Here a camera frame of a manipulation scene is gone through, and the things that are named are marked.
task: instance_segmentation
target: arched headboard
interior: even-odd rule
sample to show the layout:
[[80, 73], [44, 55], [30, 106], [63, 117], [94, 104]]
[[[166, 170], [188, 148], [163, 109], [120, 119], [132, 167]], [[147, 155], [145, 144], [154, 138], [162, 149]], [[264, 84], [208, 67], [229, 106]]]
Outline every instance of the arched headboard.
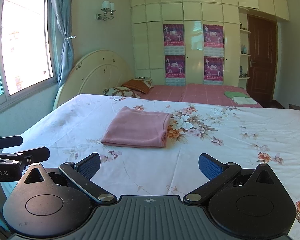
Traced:
[[109, 50], [96, 50], [82, 57], [59, 89], [53, 110], [79, 94], [103, 95], [133, 78], [127, 63]]

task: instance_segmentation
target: pink towel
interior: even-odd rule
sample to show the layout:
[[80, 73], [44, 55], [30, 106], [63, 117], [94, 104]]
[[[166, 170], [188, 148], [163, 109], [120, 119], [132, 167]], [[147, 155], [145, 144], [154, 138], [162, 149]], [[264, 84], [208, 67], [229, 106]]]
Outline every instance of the pink towel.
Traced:
[[167, 145], [171, 115], [123, 107], [110, 123], [101, 143], [111, 146], [160, 148]]

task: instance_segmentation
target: gray curtain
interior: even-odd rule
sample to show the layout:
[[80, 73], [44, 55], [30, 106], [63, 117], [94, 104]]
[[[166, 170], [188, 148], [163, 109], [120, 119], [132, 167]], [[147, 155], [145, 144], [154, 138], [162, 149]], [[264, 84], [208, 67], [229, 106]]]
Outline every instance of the gray curtain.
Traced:
[[72, 31], [71, 24], [71, 1], [72, 0], [51, 0], [54, 8], [58, 28], [65, 39], [61, 53], [61, 64], [58, 71], [58, 84], [61, 87], [67, 80], [70, 71], [73, 68], [74, 50], [70, 36]]

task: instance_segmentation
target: green cloth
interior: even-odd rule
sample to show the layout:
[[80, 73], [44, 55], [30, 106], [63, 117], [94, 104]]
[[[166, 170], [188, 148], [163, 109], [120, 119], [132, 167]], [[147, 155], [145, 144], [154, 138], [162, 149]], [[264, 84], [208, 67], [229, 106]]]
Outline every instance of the green cloth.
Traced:
[[227, 98], [231, 98], [231, 99], [234, 98], [234, 97], [249, 98], [249, 96], [247, 96], [244, 93], [241, 93], [241, 92], [231, 92], [231, 91], [226, 91], [225, 92], [225, 96]]

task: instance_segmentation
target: orange pillow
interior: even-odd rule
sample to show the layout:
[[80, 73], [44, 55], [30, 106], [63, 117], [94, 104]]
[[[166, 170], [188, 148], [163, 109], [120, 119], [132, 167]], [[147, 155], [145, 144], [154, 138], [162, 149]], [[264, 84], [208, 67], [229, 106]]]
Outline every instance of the orange pillow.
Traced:
[[122, 86], [132, 90], [141, 91], [145, 94], [147, 94], [150, 90], [150, 88], [144, 83], [143, 80], [131, 79], [122, 84]]

